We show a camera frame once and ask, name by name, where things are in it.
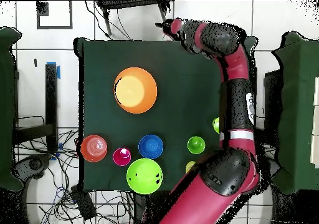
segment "red bowl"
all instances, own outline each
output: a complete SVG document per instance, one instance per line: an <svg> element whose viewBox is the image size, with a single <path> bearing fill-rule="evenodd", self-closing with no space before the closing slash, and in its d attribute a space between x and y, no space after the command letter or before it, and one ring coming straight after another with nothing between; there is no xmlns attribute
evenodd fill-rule
<svg viewBox="0 0 319 224"><path fill-rule="evenodd" d="M107 142L98 135L85 137L81 143L81 154L89 162L99 162L107 154Z"/></svg>

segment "small green bowl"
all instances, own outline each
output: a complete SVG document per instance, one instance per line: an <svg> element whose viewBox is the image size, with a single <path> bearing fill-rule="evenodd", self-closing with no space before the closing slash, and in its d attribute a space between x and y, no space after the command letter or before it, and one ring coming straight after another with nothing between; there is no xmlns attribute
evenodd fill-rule
<svg viewBox="0 0 319 224"><path fill-rule="evenodd" d="M205 150L205 141L198 136L191 137L188 140L187 148L193 154L202 153Z"/></svg>
<svg viewBox="0 0 319 224"><path fill-rule="evenodd" d="M215 118L212 121L212 126L214 127L214 130L219 134L219 117Z"/></svg>
<svg viewBox="0 0 319 224"><path fill-rule="evenodd" d="M161 167L154 160L141 158L128 167L126 180L136 193L149 195L161 186L163 173Z"/></svg>

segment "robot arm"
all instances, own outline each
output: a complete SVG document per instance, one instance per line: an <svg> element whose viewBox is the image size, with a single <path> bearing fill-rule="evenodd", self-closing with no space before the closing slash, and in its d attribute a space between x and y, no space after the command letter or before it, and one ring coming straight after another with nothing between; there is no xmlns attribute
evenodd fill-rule
<svg viewBox="0 0 319 224"><path fill-rule="evenodd" d="M215 224L234 200L259 182L254 143L254 97L249 65L234 28L227 24L167 19L165 34L221 69L220 151L191 169L151 221L154 224Z"/></svg>

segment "white label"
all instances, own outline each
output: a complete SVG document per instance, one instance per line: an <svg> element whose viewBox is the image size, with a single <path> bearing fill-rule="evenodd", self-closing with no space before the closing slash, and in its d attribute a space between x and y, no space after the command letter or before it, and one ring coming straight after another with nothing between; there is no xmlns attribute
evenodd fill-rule
<svg viewBox="0 0 319 224"><path fill-rule="evenodd" d="M248 93L246 95L246 103L247 103L247 111L248 111L248 118L252 125L254 124L254 115L255 115L255 107L254 107L254 96L252 93Z"/></svg>

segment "white tiled floor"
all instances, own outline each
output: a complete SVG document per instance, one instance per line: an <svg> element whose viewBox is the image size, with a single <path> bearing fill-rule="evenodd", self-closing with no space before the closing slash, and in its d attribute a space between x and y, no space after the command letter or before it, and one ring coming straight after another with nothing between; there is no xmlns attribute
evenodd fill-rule
<svg viewBox="0 0 319 224"><path fill-rule="evenodd" d="M87 1L88 8L95 12L100 27L107 31L102 17L93 7L93 1ZM50 2L49 17L40 17L41 25L65 26L69 17L68 2ZM175 17L188 19L203 19L212 22L228 22L246 30L247 35L257 36L259 44L255 52L258 68L257 79L257 114L264 116L264 74L279 68L275 57L270 53L279 47L281 36L286 31L296 30L306 37L316 39L319 35L317 10L307 9L307 5L301 1L176 1ZM155 22L161 22L160 11L157 6L142 6L118 10L123 27L132 39L161 41L163 33L155 27ZM88 39L107 40L104 33L98 28L94 16L87 11L84 1L72 1L73 29L41 29L36 25L36 2L0 2L0 26L16 27L22 32L22 38L13 46L13 53L17 58L17 66L20 71L19 80L19 116L30 115L45 116L44 108L44 72L45 63L55 61L61 69L61 78L58 80L58 126L59 133L76 129L78 120L78 79L79 62L73 52L73 40L76 37ZM167 17L173 16L173 4ZM110 21L121 28L117 11L111 10ZM112 38L124 39L125 37L111 24ZM41 124L41 119L26 119L20 121L20 125ZM263 127L262 119L257 119L257 126ZM75 149L73 140L66 147ZM73 159L73 166L78 166L77 159ZM50 161L49 168L55 176L55 182L61 186L61 172L57 161ZM70 185L77 183L79 173L77 168L68 168ZM50 208L55 197L52 175L46 170L43 178L32 180L27 195L28 214L31 224L39 224L44 216L44 210ZM105 199L110 200L119 196L118 192L93 193L93 201L98 212L103 215L113 214L117 209L115 198L104 205ZM119 213L124 208L119 206ZM268 189L263 194L250 199L249 205L245 205L236 215L231 224L269 224L272 212L272 194ZM123 217L121 223L128 223L128 217ZM110 224L107 220L100 220L99 224Z"/></svg>

